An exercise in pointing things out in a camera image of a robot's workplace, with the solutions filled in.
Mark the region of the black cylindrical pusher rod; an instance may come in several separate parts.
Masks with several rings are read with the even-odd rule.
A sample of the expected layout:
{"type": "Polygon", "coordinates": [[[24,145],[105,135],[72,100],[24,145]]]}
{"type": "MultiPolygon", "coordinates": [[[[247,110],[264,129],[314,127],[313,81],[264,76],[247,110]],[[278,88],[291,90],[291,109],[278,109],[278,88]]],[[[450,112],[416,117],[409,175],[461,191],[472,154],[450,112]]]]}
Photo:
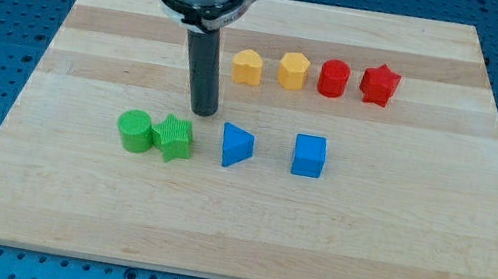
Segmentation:
{"type": "Polygon", "coordinates": [[[216,114],[219,104],[220,30],[188,31],[191,110],[198,116],[216,114]]]}

